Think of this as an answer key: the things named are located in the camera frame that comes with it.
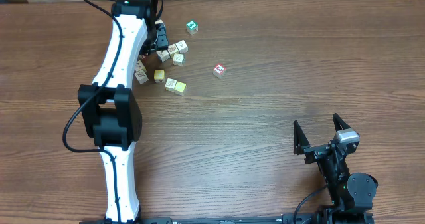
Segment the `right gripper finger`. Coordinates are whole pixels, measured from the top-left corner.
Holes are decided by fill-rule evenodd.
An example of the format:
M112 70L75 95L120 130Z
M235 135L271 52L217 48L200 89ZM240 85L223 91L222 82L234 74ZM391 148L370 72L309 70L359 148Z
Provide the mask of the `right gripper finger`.
M297 120L293 122L294 125L294 154L305 154L305 149L310 148L311 144L303 132Z
M333 123L336 131L350 128L350 125L348 125L337 113L333 114Z

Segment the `wooden block red pencil picture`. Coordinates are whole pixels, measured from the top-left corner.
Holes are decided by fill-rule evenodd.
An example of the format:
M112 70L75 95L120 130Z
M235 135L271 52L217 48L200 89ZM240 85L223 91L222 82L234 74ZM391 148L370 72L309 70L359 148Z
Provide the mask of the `wooden block red pencil picture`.
M166 60L170 59L168 50L157 51L156 53L161 62L165 62Z

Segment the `wooden block scribble picture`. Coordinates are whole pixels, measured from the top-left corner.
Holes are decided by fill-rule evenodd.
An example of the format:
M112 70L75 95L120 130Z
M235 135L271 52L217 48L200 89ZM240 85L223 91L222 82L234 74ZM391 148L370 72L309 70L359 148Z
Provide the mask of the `wooden block scribble picture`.
M168 78L165 83L165 89L169 92L173 92L175 90L177 81L172 78Z

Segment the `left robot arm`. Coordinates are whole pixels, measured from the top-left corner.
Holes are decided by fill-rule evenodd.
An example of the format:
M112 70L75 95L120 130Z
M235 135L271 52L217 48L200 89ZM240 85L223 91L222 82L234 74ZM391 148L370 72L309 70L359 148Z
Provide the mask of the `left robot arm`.
M141 223L134 152L142 114L132 86L138 57L168 47L165 26L158 23L163 0L112 2L106 13L112 19L106 55L92 83L80 86L76 113L104 165L108 206L101 223Z

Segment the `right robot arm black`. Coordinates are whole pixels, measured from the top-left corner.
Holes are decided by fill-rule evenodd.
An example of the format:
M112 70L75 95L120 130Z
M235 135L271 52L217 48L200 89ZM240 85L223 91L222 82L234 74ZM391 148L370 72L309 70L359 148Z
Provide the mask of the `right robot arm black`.
M350 173L345 161L359 146L360 135L336 113L335 135L327 144L312 147L298 121L294 121L294 154L304 155L305 163L316 163L325 186L309 194L296 207L292 222L299 223L298 213L304 203L323 190L329 192L331 205L319 208L306 223L363 224L373 223L367 211L373 208L378 181L366 173Z

